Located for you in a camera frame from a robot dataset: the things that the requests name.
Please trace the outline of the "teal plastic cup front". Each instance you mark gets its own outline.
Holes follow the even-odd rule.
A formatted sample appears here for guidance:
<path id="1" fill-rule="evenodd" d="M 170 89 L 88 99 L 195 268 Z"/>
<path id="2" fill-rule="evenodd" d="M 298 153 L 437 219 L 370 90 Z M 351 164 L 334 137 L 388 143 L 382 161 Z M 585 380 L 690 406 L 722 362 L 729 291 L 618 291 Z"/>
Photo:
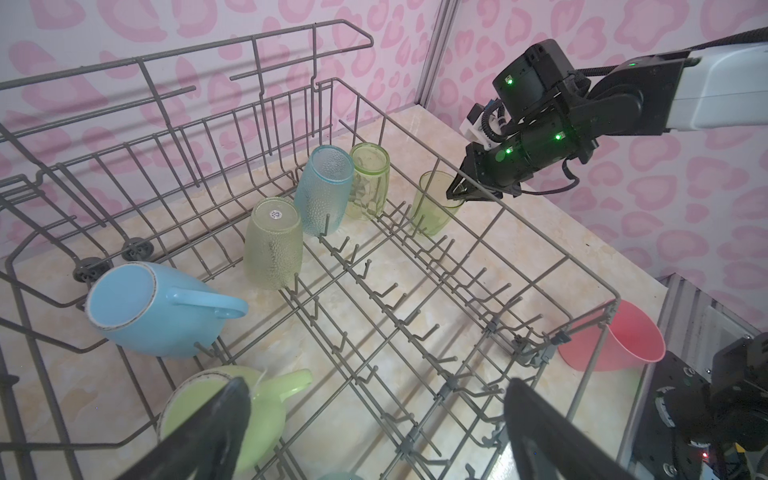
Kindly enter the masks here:
<path id="1" fill-rule="evenodd" d="M 339 228 L 354 173 L 352 158 L 341 148 L 320 145 L 312 151 L 294 198 L 305 234 L 327 236 Z"/>

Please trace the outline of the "pale yellow plastic cup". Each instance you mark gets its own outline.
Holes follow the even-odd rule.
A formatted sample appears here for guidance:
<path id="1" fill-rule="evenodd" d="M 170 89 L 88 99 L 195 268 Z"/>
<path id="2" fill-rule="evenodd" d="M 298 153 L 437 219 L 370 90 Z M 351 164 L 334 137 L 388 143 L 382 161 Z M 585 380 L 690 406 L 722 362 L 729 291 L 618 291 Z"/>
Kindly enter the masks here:
<path id="1" fill-rule="evenodd" d="M 259 289 L 288 287 L 302 266 L 303 231 L 293 202 L 269 197 L 251 211 L 244 247 L 244 268 Z"/>

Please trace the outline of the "teal textured plastic cup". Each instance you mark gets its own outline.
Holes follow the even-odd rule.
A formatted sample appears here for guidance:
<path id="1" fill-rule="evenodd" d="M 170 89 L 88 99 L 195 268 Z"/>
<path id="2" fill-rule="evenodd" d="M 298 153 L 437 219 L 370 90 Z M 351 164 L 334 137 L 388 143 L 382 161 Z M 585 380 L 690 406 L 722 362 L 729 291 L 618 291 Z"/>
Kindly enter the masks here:
<path id="1" fill-rule="evenodd" d="M 363 480 L 363 478 L 351 472 L 332 472 L 321 476 L 318 480 Z"/>

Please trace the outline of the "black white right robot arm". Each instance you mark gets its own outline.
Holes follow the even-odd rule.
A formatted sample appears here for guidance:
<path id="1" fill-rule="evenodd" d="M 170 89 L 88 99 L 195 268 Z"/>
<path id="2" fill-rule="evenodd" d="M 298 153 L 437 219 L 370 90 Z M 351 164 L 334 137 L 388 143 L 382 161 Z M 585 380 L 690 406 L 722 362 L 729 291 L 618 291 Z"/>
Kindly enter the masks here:
<path id="1" fill-rule="evenodd" d="M 767 30 L 687 49 L 577 69 L 559 44 L 530 46 L 492 81 L 496 98 L 476 105 L 475 132 L 446 196 L 489 201 L 525 194 L 523 183 L 560 164 L 590 161 L 603 136 L 660 136 L 767 122 Z"/>

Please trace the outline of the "light green ceramic mug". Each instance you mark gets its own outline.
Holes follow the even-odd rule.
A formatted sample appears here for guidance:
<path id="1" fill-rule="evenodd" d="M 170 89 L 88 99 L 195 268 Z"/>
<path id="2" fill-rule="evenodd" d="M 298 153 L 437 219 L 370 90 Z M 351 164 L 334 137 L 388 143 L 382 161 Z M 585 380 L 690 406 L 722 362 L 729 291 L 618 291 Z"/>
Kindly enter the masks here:
<path id="1" fill-rule="evenodd" d="M 239 475 L 276 447 L 286 425 L 286 401 L 312 382 L 308 369 L 269 376 L 254 368 L 225 365 L 198 372 L 168 398 L 157 438 L 163 441 L 184 425 L 200 434 L 228 426 L 240 437 L 234 466 Z"/>

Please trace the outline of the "pink plastic cup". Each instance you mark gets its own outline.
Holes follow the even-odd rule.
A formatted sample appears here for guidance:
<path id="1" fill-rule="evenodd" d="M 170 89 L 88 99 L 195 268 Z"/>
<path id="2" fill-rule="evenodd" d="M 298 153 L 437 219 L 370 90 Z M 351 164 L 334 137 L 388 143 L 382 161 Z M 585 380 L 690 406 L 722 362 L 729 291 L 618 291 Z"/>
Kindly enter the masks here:
<path id="1" fill-rule="evenodd" d="M 595 372 L 620 371 L 642 367 L 662 360 L 666 354 L 664 337 L 643 310 L 622 300 L 607 327 L 608 333 L 599 353 Z M 598 326 L 570 333 L 571 340 L 558 346 L 563 361 L 577 371 L 585 371 L 602 330 Z"/>

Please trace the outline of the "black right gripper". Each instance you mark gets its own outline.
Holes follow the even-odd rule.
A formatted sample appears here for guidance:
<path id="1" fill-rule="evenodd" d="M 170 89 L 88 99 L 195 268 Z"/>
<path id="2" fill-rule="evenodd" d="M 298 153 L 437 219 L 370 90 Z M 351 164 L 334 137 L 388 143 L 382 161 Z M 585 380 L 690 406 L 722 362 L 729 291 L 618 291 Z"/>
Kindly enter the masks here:
<path id="1" fill-rule="evenodd" d="M 561 121 L 537 121 L 523 126 L 490 150 L 475 142 L 468 145 L 461 172 L 447 188 L 446 198 L 454 201 L 492 201 L 504 194 L 531 195 L 533 192 L 523 189 L 522 184 L 555 163 L 561 165 L 570 182 L 542 193 L 565 193 L 580 183 L 568 162 L 577 159 L 585 164 L 593 153 L 594 141 L 580 137 Z"/>

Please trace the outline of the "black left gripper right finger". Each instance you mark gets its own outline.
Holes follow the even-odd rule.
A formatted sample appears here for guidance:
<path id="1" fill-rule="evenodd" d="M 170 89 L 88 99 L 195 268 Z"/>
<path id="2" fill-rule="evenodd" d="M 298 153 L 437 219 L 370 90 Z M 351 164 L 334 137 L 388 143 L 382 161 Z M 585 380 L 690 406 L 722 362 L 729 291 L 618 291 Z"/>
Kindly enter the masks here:
<path id="1" fill-rule="evenodd" d="M 632 477 L 520 378 L 506 388 L 503 417 L 521 479 Z"/>

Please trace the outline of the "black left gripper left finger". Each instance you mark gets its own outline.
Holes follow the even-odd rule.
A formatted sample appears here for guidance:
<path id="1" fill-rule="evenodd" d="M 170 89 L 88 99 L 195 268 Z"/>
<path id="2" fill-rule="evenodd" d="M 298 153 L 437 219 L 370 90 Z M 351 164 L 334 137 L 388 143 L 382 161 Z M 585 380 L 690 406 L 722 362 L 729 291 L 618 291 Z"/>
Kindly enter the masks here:
<path id="1" fill-rule="evenodd" d="M 120 477 L 231 479 L 250 411 L 249 388 L 237 377 Z"/>

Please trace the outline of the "light blue ceramic mug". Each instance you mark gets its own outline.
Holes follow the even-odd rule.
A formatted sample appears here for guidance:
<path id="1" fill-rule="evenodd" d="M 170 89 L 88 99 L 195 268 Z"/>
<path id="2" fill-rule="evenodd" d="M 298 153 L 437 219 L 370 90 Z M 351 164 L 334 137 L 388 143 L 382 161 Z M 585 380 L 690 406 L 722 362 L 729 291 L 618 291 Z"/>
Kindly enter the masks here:
<path id="1" fill-rule="evenodd" d="M 131 262 L 109 270 L 90 289 L 85 313 L 115 344 L 154 357 L 189 358 L 209 349 L 248 303 L 220 294 L 178 269 Z"/>

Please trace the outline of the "green transparent plastic cup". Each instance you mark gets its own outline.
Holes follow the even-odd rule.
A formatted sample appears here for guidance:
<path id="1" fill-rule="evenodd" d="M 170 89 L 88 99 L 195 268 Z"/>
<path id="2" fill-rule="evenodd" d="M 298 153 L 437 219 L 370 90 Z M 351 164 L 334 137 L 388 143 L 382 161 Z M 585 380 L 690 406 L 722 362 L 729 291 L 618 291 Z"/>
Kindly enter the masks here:
<path id="1" fill-rule="evenodd" d="M 380 215 L 386 204 L 390 176 L 390 156 L 379 145 L 363 142 L 355 145 L 350 156 L 354 178 L 346 215 L 353 219 Z"/>

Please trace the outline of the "yellow-green plastic cup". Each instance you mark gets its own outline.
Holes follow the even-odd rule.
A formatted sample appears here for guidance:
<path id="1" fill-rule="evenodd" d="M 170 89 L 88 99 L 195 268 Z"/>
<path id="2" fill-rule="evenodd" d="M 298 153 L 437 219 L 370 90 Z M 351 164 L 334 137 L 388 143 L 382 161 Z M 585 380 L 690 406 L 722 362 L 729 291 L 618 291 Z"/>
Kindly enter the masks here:
<path id="1" fill-rule="evenodd" d="M 446 196 L 454 176 L 440 171 L 425 172 L 419 179 L 410 219 L 413 227 L 426 236 L 437 235 L 463 205 L 463 200 Z"/>

